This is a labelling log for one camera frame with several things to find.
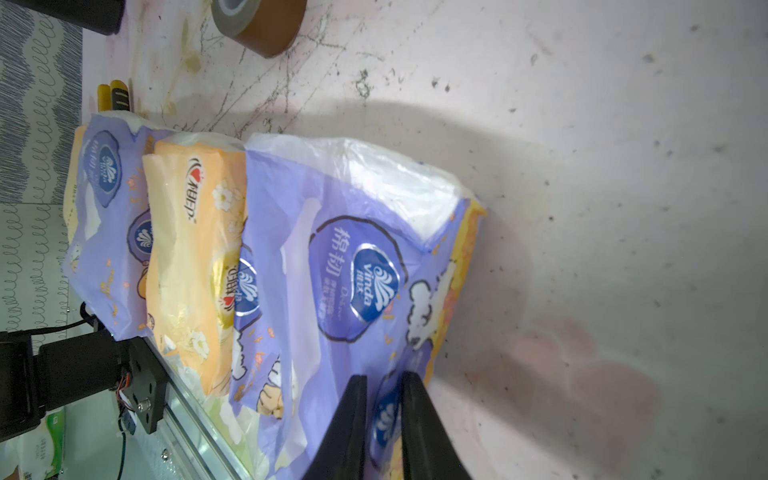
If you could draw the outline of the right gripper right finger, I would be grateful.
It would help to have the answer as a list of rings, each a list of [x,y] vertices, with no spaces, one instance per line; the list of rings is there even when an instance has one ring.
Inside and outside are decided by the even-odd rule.
[[[404,478],[469,480],[422,378],[404,372],[400,389]]]

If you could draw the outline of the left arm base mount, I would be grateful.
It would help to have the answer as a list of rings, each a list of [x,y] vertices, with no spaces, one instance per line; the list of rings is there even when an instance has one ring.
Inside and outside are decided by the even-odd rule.
[[[133,338],[118,343],[122,366],[129,378],[123,396],[147,434],[157,430],[166,406],[169,377],[151,343]]]

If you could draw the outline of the yellow tissue pack top shelf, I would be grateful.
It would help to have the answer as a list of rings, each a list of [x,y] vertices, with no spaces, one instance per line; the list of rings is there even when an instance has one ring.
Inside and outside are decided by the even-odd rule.
[[[86,129],[87,127],[83,125],[77,127],[74,132],[67,179],[63,194],[62,216],[67,229],[68,243],[72,242],[78,226],[77,207],[75,204],[77,193],[77,175],[79,156],[82,149],[82,142]]]

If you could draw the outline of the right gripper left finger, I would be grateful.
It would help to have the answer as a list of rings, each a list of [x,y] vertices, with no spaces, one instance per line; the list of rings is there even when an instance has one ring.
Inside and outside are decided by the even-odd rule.
[[[353,375],[304,480],[364,477],[367,413],[367,377]]]

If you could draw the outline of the purple tissue pack shelf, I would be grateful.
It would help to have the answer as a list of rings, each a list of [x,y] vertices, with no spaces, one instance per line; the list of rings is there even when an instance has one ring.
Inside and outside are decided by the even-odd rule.
[[[147,337],[153,229],[143,158],[172,132],[127,111],[95,114],[86,127],[77,175],[78,226],[63,272],[115,339]]]
[[[256,474],[301,477],[362,375],[365,474],[396,475],[401,377],[432,377],[485,209],[454,175],[360,140],[245,149],[230,405]]]

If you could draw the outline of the purple tissue pack top shelf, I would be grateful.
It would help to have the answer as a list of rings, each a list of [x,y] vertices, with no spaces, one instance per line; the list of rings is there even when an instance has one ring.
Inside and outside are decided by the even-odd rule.
[[[127,111],[95,114],[86,127],[77,175],[78,226],[63,272],[115,339],[147,337],[153,229],[143,158],[172,132]]]

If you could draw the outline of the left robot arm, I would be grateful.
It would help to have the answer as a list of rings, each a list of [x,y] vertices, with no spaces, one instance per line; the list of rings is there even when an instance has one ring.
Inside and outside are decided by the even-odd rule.
[[[128,363],[127,341],[101,330],[46,343],[1,334],[1,440],[35,429],[57,408],[115,387]]]

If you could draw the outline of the yellow tissue pack shelf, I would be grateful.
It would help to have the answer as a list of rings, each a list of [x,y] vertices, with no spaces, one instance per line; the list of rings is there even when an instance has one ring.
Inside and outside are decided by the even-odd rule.
[[[213,132],[180,132],[144,156],[153,245],[148,319],[159,352],[228,391],[242,231],[245,148]]]
[[[77,127],[74,132],[67,179],[63,194],[62,216],[67,229],[68,243],[72,242],[78,226],[77,207],[75,204],[77,193],[77,175],[79,156],[82,149],[82,142],[86,129],[87,127],[83,125]]]

